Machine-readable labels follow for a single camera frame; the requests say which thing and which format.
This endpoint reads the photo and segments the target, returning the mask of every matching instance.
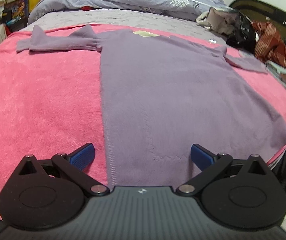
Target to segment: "yellow bag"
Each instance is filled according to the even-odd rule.
[[[28,0],[28,8],[30,12],[35,8],[39,1],[40,0]]]

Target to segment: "brown plaid cloth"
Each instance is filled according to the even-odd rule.
[[[252,26],[260,36],[254,49],[255,57],[263,63],[271,60],[286,69],[286,45],[275,26],[270,22],[256,21]]]

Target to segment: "pink blanket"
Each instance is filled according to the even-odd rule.
[[[142,30],[127,26],[92,26],[97,33],[123,28]],[[51,30],[48,34],[67,36],[77,28]],[[96,149],[95,160],[86,172],[107,184],[100,54],[82,50],[16,54],[16,42],[29,36],[30,32],[13,33],[0,44],[0,191],[27,153],[38,159],[49,159],[57,152],[69,153],[86,142],[92,142]],[[205,46],[216,46],[204,40],[177,36]],[[229,48],[227,52],[238,56],[235,49]],[[286,90],[272,76],[241,69],[235,71],[286,121]]]

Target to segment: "metal screw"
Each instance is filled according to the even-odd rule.
[[[105,187],[104,185],[94,185],[91,187],[91,191],[98,194],[104,193],[105,191],[107,191],[107,187]]]
[[[191,193],[194,190],[195,190],[195,188],[192,185],[183,184],[183,185],[179,186],[179,191],[183,192],[183,193]]]

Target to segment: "blue gripper pad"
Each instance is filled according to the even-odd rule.
[[[67,155],[66,159],[70,164],[82,171],[93,162],[94,158],[94,145],[91,143],[86,143],[71,154]]]
[[[204,171],[217,160],[217,156],[202,146],[193,144],[191,148],[191,160],[201,171]]]

